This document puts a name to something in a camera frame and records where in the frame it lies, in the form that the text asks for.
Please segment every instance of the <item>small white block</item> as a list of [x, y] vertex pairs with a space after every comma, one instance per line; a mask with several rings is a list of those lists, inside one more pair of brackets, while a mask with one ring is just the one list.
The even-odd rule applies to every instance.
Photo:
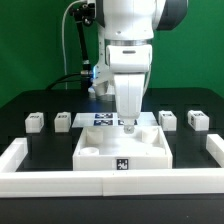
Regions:
[[159, 111], [159, 124], [163, 131], [176, 131], [177, 118], [172, 111]]
[[43, 113], [31, 113], [25, 120], [26, 133], [39, 133], [44, 126]]
[[188, 124], [195, 131], [208, 131], [209, 130], [209, 117], [202, 111], [190, 110], [187, 114]]
[[69, 132], [71, 126], [71, 113], [58, 113], [54, 119], [55, 132]]

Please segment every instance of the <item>black tabletop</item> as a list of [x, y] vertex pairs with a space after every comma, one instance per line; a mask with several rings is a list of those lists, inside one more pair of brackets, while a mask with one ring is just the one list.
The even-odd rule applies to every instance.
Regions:
[[[219, 167], [205, 148], [207, 134], [224, 136], [224, 99], [201, 88], [149, 89], [142, 111], [172, 111], [177, 131], [165, 132], [173, 168]], [[187, 123], [189, 110], [210, 117], [209, 131], [195, 132]], [[72, 170], [72, 154], [81, 128], [54, 132], [58, 112], [116, 112], [115, 102], [83, 96], [79, 90], [28, 91], [0, 109], [0, 152], [16, 137], [27, 137], [29, 153], [18, 171]], [[39, 134], [25, 133], [25, 119], [43, 112]], [[126, 197], [0, 199], [1, 223], [223, 223], [224, 195], [154, 195]]]

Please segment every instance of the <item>green background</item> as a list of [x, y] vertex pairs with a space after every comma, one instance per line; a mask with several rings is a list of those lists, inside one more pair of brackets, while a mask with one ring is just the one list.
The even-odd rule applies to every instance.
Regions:
[[[0, 106], [23, 91], [44, 89], [64, 74], [61, 21], [71, 2], [1, 0]], [[175, 30], [155, 33], [150, 87], [204, 87], [224, 96], [223, 11], [223, 0], [189, 0], [187, 17]], [[96, 25], [85, 34], [94, 64]], [[78, 72], [81, 52], [69, 16], [65, 35], [68, 73]]]

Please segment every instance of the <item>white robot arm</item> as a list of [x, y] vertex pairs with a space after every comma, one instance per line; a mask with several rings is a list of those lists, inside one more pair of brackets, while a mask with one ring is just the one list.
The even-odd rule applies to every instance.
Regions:
[[153, 30], [171, 30], [187, 13], [188, 0], [95, 0], [99, 62], [93, 87], [97, 97], [115, 91], [124, 131], [133, 133], [141, 112], [145, 74], [152, 61]]

